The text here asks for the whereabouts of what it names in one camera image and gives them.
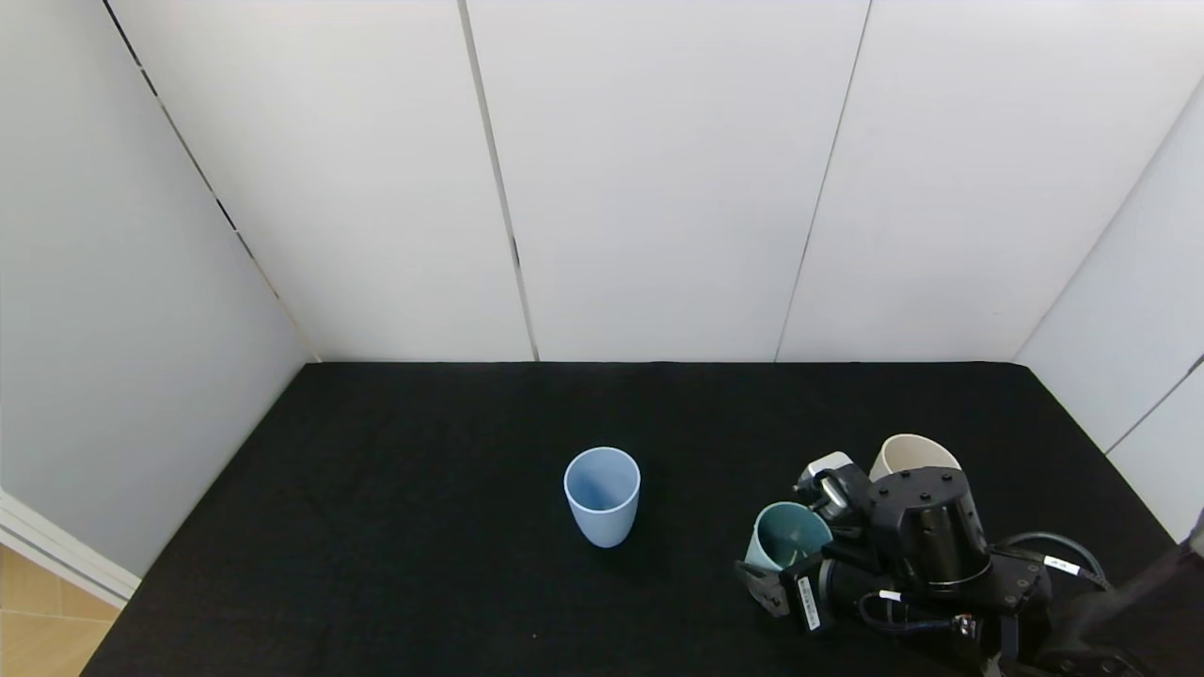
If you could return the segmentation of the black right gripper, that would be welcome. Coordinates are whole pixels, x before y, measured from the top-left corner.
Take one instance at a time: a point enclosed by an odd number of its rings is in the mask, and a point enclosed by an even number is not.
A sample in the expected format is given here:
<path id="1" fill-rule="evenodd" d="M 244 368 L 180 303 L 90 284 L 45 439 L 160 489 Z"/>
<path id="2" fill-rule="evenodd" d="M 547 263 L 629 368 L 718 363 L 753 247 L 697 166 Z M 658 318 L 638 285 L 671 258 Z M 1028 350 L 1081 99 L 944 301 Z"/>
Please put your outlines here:
<path id="1" fill-rule="evenodd" d="M 816 551 L 781 573 L 737 560 L 734 575 L 771 617 L 790 617 L 792 605 L 799 629 L 809 634 L 830 634 L 842 624 L 864 625 L 858 611 L 864 595 L 874 620 L 898 622 L 898 602 L 877 595 L 890 589 L 892 581 L 868 551 Z"/>

